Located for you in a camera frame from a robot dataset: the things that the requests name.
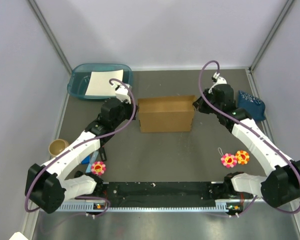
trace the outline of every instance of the white wall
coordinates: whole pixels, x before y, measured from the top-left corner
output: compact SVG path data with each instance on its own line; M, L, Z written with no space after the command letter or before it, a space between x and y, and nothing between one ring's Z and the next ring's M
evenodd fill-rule
M27 2L0 1L0 240L23 223L27 171L49 157L68 79Z
M300 0L278 30L255 77L276 144L300 160Z
M286 0L36 0L69 63L250 66Z

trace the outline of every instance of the blue pouch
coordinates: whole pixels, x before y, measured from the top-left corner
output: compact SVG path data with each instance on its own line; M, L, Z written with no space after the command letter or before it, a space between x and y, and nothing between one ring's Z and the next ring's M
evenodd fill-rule
M238 108L245 109L256 122L261 122L266 119L265 103L261 99L244 91L238 92Z

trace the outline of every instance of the box flap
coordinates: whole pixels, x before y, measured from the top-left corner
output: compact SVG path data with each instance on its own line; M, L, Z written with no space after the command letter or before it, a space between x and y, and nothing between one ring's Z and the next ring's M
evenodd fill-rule
M141 113L170 113L193 112L192 103L196 96L165 96L138 99L139 114Z

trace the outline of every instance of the teal plastic bin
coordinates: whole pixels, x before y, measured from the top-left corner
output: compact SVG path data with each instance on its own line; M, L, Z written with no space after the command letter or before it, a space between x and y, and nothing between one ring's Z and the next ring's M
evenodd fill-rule
M73 69L67 85L68 93L79 99L108 99L114 96L86 96L86 91L91 77L91 72L110 72L123 70L123 82L133 85L134 77L131 68L124 64L85 63Z

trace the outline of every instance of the gray floor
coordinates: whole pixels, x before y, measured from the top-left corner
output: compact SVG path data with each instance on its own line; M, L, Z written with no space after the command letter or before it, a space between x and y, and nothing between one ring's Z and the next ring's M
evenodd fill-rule
M173 95L196 95L199 71L135 72L133 93L136 98ZM204 75L203 86L211 85L213 71ZM244 70L222 70L235 91L251 92ZM82 101L70 97L60 138L75 140L88 123L93 121L101 102ZM244 166L227 169L220 163L217 148L224 153L245 150L214 115L195 114L191 132L140 133L138 121L117 134L106 146L106 181L222 181L230 172L244 171L263 175L263 169L252 156ZM40 212L43 228L50 231L72 213ZM35 229L34 240L298 240L295 219L265 203L255 203L241 218L226 219L203 213L114 213L92 220L76 216L60 225L51 234Z
M212 85L214 71L206 71L202 86ZM176 95L199 97L197 70L139 71L134 73L135 98ZM235 92L251 93L245 70L222 70L221 75ZM60 132L60 138L74 141L93 121L102 102L82 101L70 97ZM247 165L225 168L218 147L224 153L236 153L247 148L219 124L215 115L195 113L191 132L141 133L138 119L115 135L106 145L108 157L102 176L109 182L140 181L223 181L226 174L243 171L264 175L257 160L251 156Z

